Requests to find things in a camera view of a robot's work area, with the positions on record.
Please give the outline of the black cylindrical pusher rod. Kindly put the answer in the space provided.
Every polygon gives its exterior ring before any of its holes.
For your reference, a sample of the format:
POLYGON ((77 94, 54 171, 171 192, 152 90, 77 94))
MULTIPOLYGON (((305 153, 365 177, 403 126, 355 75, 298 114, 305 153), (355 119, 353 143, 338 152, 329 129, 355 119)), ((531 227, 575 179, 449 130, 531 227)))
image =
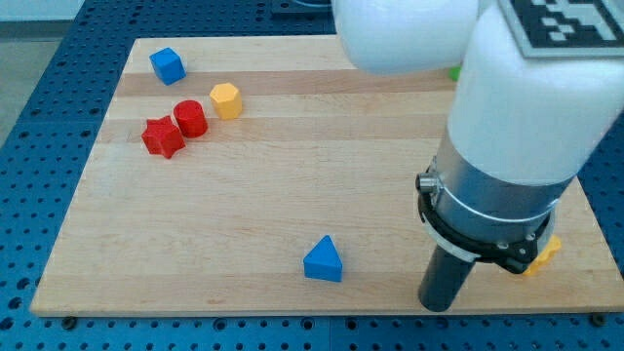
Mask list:
POLYGON ((420 303, 429 311, 448 310, 474 265, 437 246, 418 288, 420 303))

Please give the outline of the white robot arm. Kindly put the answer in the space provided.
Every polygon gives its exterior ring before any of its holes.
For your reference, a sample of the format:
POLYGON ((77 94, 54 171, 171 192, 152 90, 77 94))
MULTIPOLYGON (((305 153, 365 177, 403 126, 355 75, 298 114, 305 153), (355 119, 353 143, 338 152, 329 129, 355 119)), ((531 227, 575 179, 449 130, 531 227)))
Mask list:
POLYGON ((373 74, 456 66, 445 134, 415 180, 436 249, 418 290, 447 310, 477 262, 521 274, 623 108, 617 1, 335 1, 349 60, 373 74))

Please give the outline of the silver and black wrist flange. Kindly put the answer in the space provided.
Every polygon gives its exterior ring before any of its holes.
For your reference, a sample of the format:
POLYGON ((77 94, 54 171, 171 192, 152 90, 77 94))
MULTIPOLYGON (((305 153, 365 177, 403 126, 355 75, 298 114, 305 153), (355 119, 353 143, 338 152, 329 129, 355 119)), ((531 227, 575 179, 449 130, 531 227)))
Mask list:
POLYGON ((439 246, 461 260, 522 274, 550 240, 555 208, 571 180, 504 181, 470 164, 444 140, 415 183, 420 219, 439 246))

